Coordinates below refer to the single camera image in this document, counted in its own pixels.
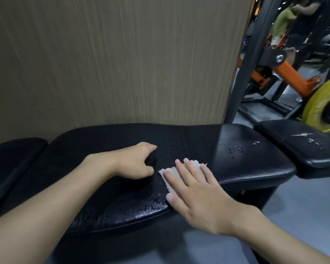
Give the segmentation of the person's right hand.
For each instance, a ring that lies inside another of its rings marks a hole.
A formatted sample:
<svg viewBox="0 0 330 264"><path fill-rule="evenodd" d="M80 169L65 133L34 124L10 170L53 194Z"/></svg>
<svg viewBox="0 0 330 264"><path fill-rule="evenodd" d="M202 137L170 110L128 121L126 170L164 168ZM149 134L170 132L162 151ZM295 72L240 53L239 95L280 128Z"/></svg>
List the person's right hand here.
<svg viewBox="0 0 330 264"><path fill-rule="evenodd" d="M198 161L189 161L196 167L200 166ZM189 216L184 218L192 227L210 234L233 236L226 232L227 221L225 220L224 213L233 207L233 205L239 203L238 201L231 198L223 189L216 190L210 187L207 187L205 193L176 193L175 183L177 180L182 181L176 170L176 166L164 169L162 176L170 187L169 193L176 194L189 207Z"/></svg>

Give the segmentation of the person's left hand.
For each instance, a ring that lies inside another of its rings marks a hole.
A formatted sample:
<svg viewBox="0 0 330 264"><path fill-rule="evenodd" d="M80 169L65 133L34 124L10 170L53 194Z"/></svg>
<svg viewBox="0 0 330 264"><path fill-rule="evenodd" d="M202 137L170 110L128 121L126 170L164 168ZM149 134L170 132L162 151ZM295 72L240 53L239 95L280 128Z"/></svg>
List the person's left hand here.
<svg viewBox="0 0 330 264"><path fill-rule="evenodd" d="M115 174L129 179L142 179L142 166L157 146L140 142L113 152Z"/></svg>

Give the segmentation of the person's right forearm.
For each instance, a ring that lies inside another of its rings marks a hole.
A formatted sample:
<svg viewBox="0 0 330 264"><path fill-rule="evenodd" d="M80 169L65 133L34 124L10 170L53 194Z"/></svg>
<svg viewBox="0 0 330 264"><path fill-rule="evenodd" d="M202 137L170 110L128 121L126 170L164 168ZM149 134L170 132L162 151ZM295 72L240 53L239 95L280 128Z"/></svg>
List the person's right forearm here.
<svg viewBox="0 0 330 264"><path fill-rule="evenodd" d="M271 264L330 264L330 257L281 229L258 208L236 203L225 213L227 234L245 242Z"/></svg>

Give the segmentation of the person's left forearm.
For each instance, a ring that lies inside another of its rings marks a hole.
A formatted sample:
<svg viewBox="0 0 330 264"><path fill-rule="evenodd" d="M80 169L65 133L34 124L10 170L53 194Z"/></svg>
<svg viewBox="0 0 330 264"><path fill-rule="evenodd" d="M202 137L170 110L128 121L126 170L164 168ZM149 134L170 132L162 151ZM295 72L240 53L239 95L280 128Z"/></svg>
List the person's left forearm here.
<svg viewBox="0 0 330 264"><path fill-rule="evenodd" d="M72 172L0 216L0 264L44 264L92 194L115 172L115 152Z"/></svg>

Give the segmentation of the large black bench pad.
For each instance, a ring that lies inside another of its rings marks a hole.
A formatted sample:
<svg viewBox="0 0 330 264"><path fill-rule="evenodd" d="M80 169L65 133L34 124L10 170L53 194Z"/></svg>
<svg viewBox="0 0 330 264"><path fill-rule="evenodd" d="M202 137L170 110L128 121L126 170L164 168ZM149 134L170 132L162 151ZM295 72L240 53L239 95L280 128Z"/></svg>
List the large black bench pad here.
<svg viewBox="0 0 330 264"><path fill-rule="evenodd" d="M110 179L87 201L68 234L109 231L170 215L167 187L158 171L174 167L176 159L207 164L233 195L279 186L296 174L296 166L280 149L241 124L82 127L61 134L40 152L0 201L0 216L70 173L87 155L139 142L157 146L146 161L155 174L140 180Z"/></svg>

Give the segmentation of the black scuffed bench pad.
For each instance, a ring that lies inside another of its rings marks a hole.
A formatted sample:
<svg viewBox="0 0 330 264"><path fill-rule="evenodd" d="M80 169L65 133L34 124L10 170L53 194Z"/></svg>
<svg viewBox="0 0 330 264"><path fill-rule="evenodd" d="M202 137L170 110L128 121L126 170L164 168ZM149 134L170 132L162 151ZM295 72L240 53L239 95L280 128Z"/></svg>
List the black scuffed bench pad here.
<svg viewBox="0 0 330 264"><path fill-rule="evenodd" d="M253 129L294 162L299 178L330 177L330 133L293 120L262 121Z"/></svg>

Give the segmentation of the yellow weight plate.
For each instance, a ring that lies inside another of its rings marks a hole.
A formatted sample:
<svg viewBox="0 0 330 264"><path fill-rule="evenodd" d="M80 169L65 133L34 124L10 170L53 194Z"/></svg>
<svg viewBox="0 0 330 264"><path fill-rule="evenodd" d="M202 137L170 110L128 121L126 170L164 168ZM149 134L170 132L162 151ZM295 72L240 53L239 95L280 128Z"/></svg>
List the yellow weight plate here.
<svg viewBox="0 0 330 264"><path fill-rule="evenodd" d="M330 132L330 79L308 100L303 110L302 122L324 133Z"/></svg>

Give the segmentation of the small black bench pad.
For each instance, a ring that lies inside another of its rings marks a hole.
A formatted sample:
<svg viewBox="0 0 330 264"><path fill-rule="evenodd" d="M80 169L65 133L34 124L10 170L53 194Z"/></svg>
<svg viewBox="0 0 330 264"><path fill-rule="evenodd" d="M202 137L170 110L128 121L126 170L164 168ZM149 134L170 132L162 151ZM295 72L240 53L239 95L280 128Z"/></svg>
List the small black bench pad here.
<svg viewBox="0 0 330 264"><path fill-rule="evenodd" d="M0 201L47 146L48 141L39 137L0 144Z"/></svg>

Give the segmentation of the black exercise machine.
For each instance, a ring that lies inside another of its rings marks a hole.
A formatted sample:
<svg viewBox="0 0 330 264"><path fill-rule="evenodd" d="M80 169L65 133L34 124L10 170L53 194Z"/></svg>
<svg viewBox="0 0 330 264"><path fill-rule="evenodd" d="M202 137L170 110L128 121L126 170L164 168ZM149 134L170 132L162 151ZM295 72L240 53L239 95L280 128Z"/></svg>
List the black exercise machine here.
<svg viewBox="0 0 330 264"><path fill-rule="evenodd" d="M330 0L307 0L303 4L295 4L291 10L297 17L290 29L286 47L296 49L292 67L299 70L321 45L330 27Z"/></svg>

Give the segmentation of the black floor base frame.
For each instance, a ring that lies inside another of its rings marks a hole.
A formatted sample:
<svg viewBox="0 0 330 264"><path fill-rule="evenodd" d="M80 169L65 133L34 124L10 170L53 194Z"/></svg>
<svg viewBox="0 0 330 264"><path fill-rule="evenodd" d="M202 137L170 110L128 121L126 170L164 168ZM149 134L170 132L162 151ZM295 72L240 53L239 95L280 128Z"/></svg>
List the black floor base frame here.
<svg viewBox="0 0 330 264"><path fill-rule="evenodd" d="M241 101L238 113L251 123L256 124L268 119L252 110L254 105L257 105L259 108L266 108L269 113L275 113L281 119L302 120L301 98L296 93L283 93L277 100L273 100L273 94L267 96L259 94L246 95Z"/></svg>

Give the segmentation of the black metal upright post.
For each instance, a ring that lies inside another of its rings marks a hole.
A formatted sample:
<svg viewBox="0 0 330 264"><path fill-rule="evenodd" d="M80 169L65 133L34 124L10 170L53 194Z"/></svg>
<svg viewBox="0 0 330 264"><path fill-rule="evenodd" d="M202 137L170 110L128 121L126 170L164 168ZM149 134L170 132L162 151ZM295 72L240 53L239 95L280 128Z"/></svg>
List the black metal upright post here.
<svg viewBox="0 0 330 264"><path fill-rule="evenodd" d="M247 46L247 51L230 94L229 103L223 120L224 124L231 124L233 122L236 113L238 112L238 108L245 97L247 85L260 60L265 39L268 36L268 32L281 1L282 0L264 0L261 11L256 20L254 32Z"/></svg>

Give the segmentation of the orange machine frame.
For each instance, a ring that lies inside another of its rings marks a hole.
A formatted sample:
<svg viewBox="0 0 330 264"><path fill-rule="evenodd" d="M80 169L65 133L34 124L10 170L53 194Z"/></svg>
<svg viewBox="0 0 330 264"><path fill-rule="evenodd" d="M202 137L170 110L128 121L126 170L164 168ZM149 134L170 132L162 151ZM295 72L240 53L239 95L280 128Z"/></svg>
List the orange machine frame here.
<svg viewBox="0 0 330 264"><path fill-rule="evenodd" d="M320 75L304 79L298 74L290 64L297 51L292 49L292 52L288 53L285 48L286 39L287 35L284 34L277 45L264 47L261 58L251 74L245 95L258 93L263 96L277 81L277 77L273 73L276 73L301 97L309 97L321 82Z"/></svg>

